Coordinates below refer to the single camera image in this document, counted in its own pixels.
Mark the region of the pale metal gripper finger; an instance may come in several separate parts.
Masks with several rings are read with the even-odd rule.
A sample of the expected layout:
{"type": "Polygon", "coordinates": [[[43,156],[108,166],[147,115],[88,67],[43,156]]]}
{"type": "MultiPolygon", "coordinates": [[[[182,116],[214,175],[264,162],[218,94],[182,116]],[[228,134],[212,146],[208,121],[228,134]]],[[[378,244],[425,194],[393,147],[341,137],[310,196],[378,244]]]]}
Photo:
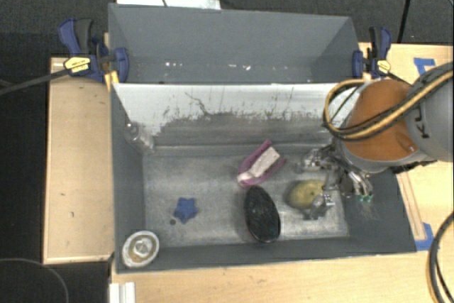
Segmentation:
{"type": "Polygon", "coordinates": [[[315,202],[311,204],[309,207],[308,212],[308,219],[309,220],[317,220],[320,217],[324,217],[331,208],[333,208],[336,204],[334,202],[315,202]]]}
{"type": "Polygon", "coordinates": [[[312,203],[312,209],[329,209],[333,206],[333,200],[331,197],[330,192],[322,191],[321,193],[317,194],[312,203]]]}

